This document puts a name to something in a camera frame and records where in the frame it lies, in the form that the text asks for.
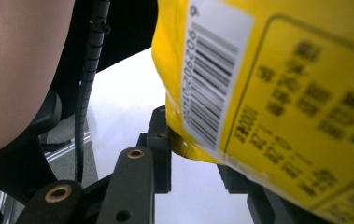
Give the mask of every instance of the white barcode label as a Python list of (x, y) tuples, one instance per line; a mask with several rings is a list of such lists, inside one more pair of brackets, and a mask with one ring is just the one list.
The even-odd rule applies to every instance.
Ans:
[(216, 150), (253, 17), (217, 0), (191, 0), (185, 37), (182, 108), (185, 129)]

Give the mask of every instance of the cable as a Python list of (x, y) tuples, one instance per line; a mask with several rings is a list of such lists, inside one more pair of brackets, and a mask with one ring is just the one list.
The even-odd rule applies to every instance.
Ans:
[(75, 113), (75, 180), (80, 183), (83, 179), (84, 124), (86, 122), (90, 94), (92, 93), (92, 84), (104, 42), (104, 34), (110, 32), (110, 28), (106, 24), (109, 5), (110, 0), (94, 0), (83, 76), (78, 93), (78, 104)]

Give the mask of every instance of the barcode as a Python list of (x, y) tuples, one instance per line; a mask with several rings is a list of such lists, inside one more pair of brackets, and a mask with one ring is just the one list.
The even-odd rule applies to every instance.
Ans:
[(216, 149), (238, 48), (195, 22), (191, 35), (195, 48), (186, 123), (209, 148)]

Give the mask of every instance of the black fabric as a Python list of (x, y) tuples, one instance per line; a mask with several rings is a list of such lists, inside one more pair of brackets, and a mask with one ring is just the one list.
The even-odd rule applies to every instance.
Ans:
[[(61, 119), (75, 113), (91, 13), (92, 0), (76, 1), (63, 54), (51, 84), (63, 104)], [(105, 37), (98, 72), (149, 48), (156, 20), (156, 0), (112, 0), (107, 20), (112, 30)]]

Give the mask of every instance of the person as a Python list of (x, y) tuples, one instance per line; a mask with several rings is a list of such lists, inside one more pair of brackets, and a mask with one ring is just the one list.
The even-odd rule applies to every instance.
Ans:
[(43, 103), (74, 2), (0, 1), (0, 148), (24, 131)]

